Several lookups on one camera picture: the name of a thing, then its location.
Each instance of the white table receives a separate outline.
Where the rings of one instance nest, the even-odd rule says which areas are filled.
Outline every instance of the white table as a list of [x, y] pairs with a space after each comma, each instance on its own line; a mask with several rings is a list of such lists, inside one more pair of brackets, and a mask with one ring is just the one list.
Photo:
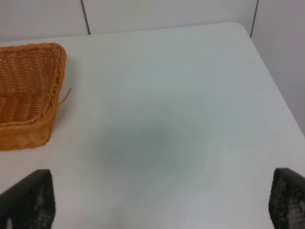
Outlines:
[[235, 23], [2, 42], [68, 54], [50, 142], [0, 153], [0, 191], [53, 174], [54, 229], [271, 229], [273, 171], [305, 141]]

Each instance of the white wall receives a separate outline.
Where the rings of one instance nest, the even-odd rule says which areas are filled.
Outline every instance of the white wall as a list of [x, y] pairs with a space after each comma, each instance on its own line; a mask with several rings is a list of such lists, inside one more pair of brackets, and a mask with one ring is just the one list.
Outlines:
[[87, 34], [79, 0], [0, 0], [0, 41]]
[[253, 42], [305, 133], [305, 1], [260, 0]]
[[239, 22], [250, 34], [256, 0], [85, 0], [92, 34]]

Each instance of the woven basket rim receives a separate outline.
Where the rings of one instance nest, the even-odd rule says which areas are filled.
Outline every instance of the woven basket rim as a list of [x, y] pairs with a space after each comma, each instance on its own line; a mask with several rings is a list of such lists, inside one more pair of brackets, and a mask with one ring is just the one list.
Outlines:
[[[45, 48], [45, 47], [54, 48], [55, 52], [58, 52], [60, 54], [60, 55], [56, 55], [57, 58], [60, 59], [61, 62], [64, 62], [63, 64], [65, 64], [66, 57], [67, 57], [65, 49], [60, 44], [53, 43], [53, 42], [52, 43], [37, 43], [37, 44], [0, 47], [0, 52], [16, 52], [19, 50], [30, 50], [30, 49]], [[61, 90], [62, 84], [60, 82], [53, 83], [51, 85], [50, 94], [47, 99], [47, 101], [49, 101], [49, 102], [44, 104], [44, 107], [42, 108], [42, 113], [40, 115], [33, 117], [32, 119], [22, 121], [22, 122], [12, 121], [12, 122], [1, 123], [0, 132], [1, 131], [7, 132], [10, 129], [15, 129], [16, 127], [18, 127], [22, 131], [22, 129], [24, 129], [24, 130], [27, 130], [29, 128], [32, 129], [33, 127], [43, 126], [46, 123], [48, 123], [52, 119], [53, 115], [56, 114], [56, 109], [50, 109], [50, 107], [52, 105], [57, 107], [57, 105], [58, 105], [58, 96], [55, 96], [56, 95], [55, 86], [58, 84], [60, 84], [59, 86], [60, 86], [60, 90]]]

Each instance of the loose wicker strand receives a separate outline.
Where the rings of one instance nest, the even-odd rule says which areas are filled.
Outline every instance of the loose wicker strand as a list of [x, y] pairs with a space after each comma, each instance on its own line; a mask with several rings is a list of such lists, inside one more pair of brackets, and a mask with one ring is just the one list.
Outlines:
[[68, 92], [67, 92], [66, 96], [64, 97], [64, 99], [60, 103], [58, 103], [58, 106], [62, 105], [66, 101], [66, 99], [68, 98], [71, 90], [72, 90], [72, 88], [70, 87], [70, 89], [68, 90]]

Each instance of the orange wicker basket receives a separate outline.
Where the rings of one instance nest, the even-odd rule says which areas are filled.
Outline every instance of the orange wicker basket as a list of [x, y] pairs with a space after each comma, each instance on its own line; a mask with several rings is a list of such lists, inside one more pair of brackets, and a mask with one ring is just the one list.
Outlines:
[[56, 43], [0, 47], [0, 150], [48, 142], [65, 64]]

